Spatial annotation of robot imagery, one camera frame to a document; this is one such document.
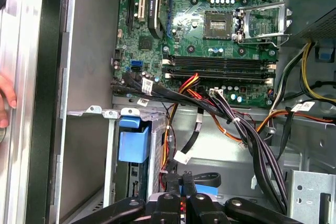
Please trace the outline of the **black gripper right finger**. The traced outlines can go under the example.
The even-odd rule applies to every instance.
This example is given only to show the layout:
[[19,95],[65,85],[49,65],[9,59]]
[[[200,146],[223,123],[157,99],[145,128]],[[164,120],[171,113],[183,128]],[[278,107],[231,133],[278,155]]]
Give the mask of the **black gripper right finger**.
[[216,197],[199,193],[196,185],[221,185],[219,173],[193,175],[185,171],[182,175],[183,193],[186,196],[186,223],[299,223],[299,221],[260,206],[252,201],[234,197],[222,206]]

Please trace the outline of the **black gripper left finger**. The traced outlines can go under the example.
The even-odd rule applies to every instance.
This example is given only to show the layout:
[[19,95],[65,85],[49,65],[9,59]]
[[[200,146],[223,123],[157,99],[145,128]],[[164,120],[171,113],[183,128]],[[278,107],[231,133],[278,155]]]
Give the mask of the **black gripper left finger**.
[[152,194],[148,201],[138,197],[120,200],[90,214],[86,223],[180,223],[181,176],[166,175],[166,191]]

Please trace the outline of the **person hand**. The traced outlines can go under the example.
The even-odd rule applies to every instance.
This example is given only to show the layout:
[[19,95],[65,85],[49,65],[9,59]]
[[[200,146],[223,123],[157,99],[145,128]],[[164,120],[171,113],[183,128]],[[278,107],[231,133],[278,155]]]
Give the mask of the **person hand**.
[[[1,75],[1,93],[4,93],[8,105],[15,109],[17,107],[17,97],[13,84]],[[8,127],[7,112],[5,109],[4,98],[1,95],[1,128]]]

